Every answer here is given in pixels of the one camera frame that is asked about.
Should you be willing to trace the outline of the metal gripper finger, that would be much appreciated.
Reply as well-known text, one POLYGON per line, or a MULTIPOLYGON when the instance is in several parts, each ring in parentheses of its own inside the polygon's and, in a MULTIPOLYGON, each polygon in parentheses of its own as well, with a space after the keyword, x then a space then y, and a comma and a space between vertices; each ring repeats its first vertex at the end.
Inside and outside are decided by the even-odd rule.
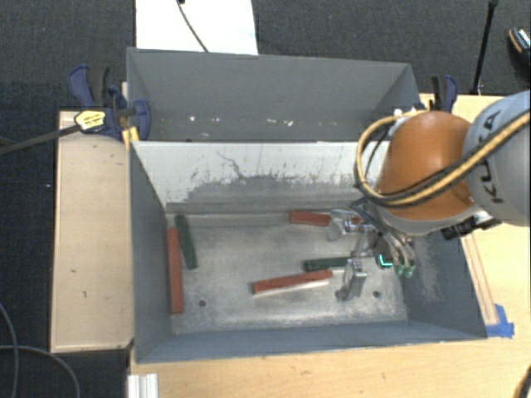
POLYGON ((327 226, 327 240, 336 241, 343 235, 355 232, 361 219, 353 212, 335 209, 330 213, 330 223, 327 226))
POLYGON ((348 301, 359 297, 367 277, 368 273, 359 260, 347 259, 341 286, 335 291, 336 298, 340 301, 348 301))

